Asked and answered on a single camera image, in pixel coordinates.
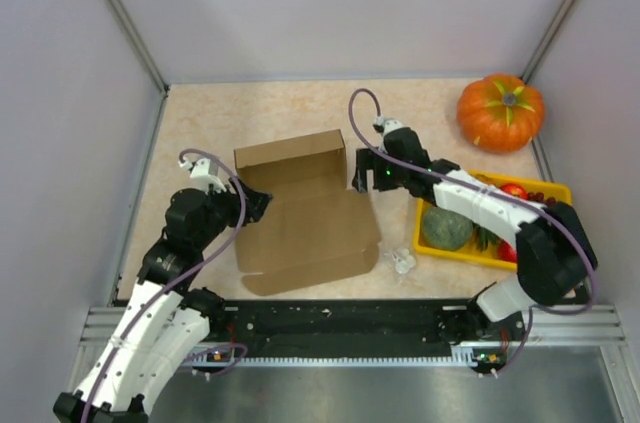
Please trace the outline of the brown cardboard box sheet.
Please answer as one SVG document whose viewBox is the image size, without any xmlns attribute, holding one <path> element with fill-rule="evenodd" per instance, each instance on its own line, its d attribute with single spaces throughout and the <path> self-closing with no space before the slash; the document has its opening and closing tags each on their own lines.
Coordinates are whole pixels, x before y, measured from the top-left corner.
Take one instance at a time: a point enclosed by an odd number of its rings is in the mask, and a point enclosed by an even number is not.
<svg viewBox="0 0 640 423">
<path fill-rule="evenodd" d="M 238 148 L 239 178 L 273 199 L 235 241 L 244 287 L 271 296 L 370 272 L 381 234 L 371 199 L 347 186 L 338 129 Z"/>
</svg>

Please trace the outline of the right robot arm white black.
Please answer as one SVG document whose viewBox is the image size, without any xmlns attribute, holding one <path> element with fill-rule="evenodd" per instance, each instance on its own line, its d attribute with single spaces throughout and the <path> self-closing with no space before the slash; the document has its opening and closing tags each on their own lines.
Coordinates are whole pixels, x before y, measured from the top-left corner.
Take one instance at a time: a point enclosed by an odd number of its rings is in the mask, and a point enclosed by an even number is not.
<svg viewBox="0 0 640 423">
<path fill-rule="evenodd" d="M 380 146 L 365 142 L 356 151 L 355 190 L 402 188 L 469 219 L 517 253 L 515 274 L 486 287 L 467 303 L 466 323 L 474 336 L 490 338 L 505 319 L 534 307 L 555 313 L 556 304 L 570 290 L 584 280 L 594 280 L 598 262 L 571 205 L 547 206 L 510 196 L 454 162 L 432 160 L 408 127 L 385 130 L 382 135 Z"/>
</svg>

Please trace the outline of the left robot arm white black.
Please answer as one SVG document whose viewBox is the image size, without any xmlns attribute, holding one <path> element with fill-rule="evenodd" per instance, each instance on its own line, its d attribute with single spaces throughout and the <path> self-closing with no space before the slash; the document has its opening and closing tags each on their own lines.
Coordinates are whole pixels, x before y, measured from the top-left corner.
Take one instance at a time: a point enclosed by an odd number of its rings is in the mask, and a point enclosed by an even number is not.
<svg viewBox="0 0 640 423">
<path fill-rule="evenodd" d="M 53 413 L 61 422 L 146 422 L 167 382 L 194 346 L 226 330 L 224 301 L 192 281 L 204 250 L 226 229 L 258 222 L 272 195 L 231 178 L 223 190 L 186 188 L 165 212 L 116 329 L 93 368 Z"/>
</svg>

